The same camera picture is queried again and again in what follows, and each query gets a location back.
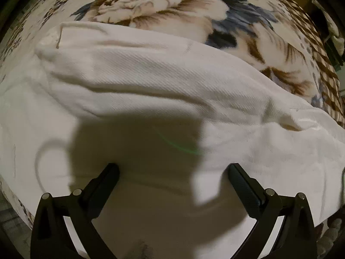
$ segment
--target flower pattern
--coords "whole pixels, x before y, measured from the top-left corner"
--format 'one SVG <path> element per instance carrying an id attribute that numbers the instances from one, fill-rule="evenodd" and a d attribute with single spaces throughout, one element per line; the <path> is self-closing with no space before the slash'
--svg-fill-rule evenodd
<path id="1" fill-rule="evenodd" d="M 252 29 L 252 24 L 261 23 L 273 30 L 270 21 L 277 19 L 268 10 L 247 3 L 247 0 L 222 0 L 227 6 L 226 18 L 213 20 L 213 33 L 208 37 L 206 44 L 222 49 L 236 47 L 236 34 L 239 30 L 252 37 L 258 37 Z"/>
<path id="2" fill-rule="evenodd" d="M 97 21 L 153 30 L 205 42 L 212 20 L 226 18 L 222 0 L 95 0 L 72 15 Z"/>
<path id="3" fill-rule="evenodd" d="M 43 18 L 38 22 L 40 24 L 39 29 L 41 29 L 45 23 L 55 14 L 57 13 L 60 8 L 65 5 L 66 2 L 69 0 L 55 0 L 54 4 L 50 7 L 50 9 L 44 14 Z M 15 50 L 22 41 L 21 33 L 23 31 L 23 27 L 26 23 L 27 18 L 29 15 L 37 10 L 39 6 L 41 6 L 46 0 L 37 0 L 23 15 L 20 21 L 17 23 L 15 28 L 13 29 L 13 34 L 11 35 L 10 39 L 7 41 L 5 48 L 0 52 L 0 61 L 4 62 L 6 57 L 9 56 L 13 50 Z"/>

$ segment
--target screw head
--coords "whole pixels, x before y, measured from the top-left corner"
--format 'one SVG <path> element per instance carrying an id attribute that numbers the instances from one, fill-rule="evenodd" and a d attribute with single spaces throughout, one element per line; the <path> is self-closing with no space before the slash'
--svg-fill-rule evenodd
<path id="1" fill-rule="evenodd" d="M 303 194 L 303 193 L 298 193 L 298 197 L 302 200 L 304 200 L 306 198 L 305 194 Z"/>
<path id="2" fill-rule="evenodd" d="M 81 189 L 75 189 L 72 194 L 75 196 L 79 196 L 81 193 L 82 193 Z"/>
<path id="3" fill-rule="evenodd" d="M 48 199 L 50 197 L 50 194 L 49 193 L 44 193 L 43 195 L 42 195 L 42 199 L 43 200 L 46 200 L 46 199 Z"/>
<path id="4" fill-rule="evenodd" d="M 269 195 L 269 196 L 273 196 L 275 193 L 276 192 L 273 189 L 271 189 L 271 188 L 266 189 L 266 194 Z"/>

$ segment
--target brown flower print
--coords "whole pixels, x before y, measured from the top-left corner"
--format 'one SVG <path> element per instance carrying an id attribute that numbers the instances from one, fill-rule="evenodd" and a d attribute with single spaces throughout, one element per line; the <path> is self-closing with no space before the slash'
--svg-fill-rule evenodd
<path id="1" fill-rule="evenodd" d="M 223 20 L 228 9 L 221 0 L 95 0 L 87 6 L 76 20 L 164 32 L 202 43 L 213 32 L 212 20 Z"/>
<path id="2" fill-rule="evenodd" d="M 254 24 L 251 28 L 259 38 L 240 33 L 238 46 L 225 51 L 240 57 L 284 90 L 309 103 L 313 102 L 315 95 L 320 97 L 303 53 L 262 24 Z"/>

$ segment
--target plaid pattern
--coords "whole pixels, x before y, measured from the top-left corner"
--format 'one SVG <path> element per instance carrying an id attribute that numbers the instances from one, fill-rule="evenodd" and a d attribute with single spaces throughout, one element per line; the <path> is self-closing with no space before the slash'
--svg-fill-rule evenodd
<path id="1" fill-rule="evenodd" d="M 345 128 L 344 105 L 339 93 L 340 82 L 328 59 L 314 23 L 294 0 L 279 1 L 286 6 L 297 28 L 305 35 L 305 41 L 311 44 L 311 54 L 320 72 L 325 111 L 338 125 Z"/>
<path id="2" fill-rule="evenodd" d="M 31 230 L 1 193 L 0 225 L 23 258 L 29 259 Z"/>

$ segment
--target white towel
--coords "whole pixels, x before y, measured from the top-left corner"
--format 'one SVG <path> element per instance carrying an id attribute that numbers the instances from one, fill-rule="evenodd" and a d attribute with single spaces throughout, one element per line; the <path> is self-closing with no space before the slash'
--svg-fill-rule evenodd
<path id="1" fill-rule="evenodd" d="M 116 162 L 94 224 L 118 258 L 230 258 L 255 223 L 223 174 L 232 162 L 280 195 L 304 192 L 315 225 L 341 205 L 345 131 L 228 53 L 67 22 L 18 62 L 0 85 L 2 177 L 35 213 L 45 191 Z"/>

